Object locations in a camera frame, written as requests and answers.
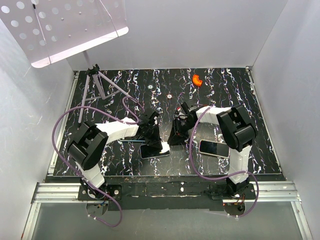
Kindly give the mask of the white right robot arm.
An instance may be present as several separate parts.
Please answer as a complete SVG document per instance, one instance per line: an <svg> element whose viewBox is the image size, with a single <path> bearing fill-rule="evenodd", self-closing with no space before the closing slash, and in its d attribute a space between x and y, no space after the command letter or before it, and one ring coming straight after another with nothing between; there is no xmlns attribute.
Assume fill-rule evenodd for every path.
<svg viewBox="0 0 320 240"><path fill-rule="evenodd" d="M177 146L192 141L199 123L218 125L229 157L228 175L215 180L226 180L226 192L232 199L237 199L249 187L249 155L258 131L254 126L247 109L243 105L233 107L213 107L208 105L188 106L183 102L174 112L169 146Z"/></svg>

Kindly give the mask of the blue phone case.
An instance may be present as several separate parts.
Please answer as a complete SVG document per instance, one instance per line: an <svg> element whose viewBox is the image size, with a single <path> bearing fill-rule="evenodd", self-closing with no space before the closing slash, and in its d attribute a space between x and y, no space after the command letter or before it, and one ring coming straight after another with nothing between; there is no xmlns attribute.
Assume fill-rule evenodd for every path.
<svg viewBox="0 0 320 240"><path fill-rule="evenodd" d="M145 143L145 140L134 140L134 139L120 139L120 142L123 143Z"/></svg>

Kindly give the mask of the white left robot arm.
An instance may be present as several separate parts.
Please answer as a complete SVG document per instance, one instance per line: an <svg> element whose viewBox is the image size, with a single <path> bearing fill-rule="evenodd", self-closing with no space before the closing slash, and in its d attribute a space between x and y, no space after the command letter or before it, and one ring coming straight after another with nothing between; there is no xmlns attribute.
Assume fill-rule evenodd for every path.
<svg viewBox="0 0 320 240"><path fill-rule="evenodd" d="M142 137L144 147L152 153L161 153L164 149L159 131L159 113L150 108L138 115L135 122L129 117L108 123L81 124L67 145L67 153L80 169L85 180L91 184L89 194L95 200L106 196L105 179L99 168L99 161L107 144L129 138Z"/></svg>

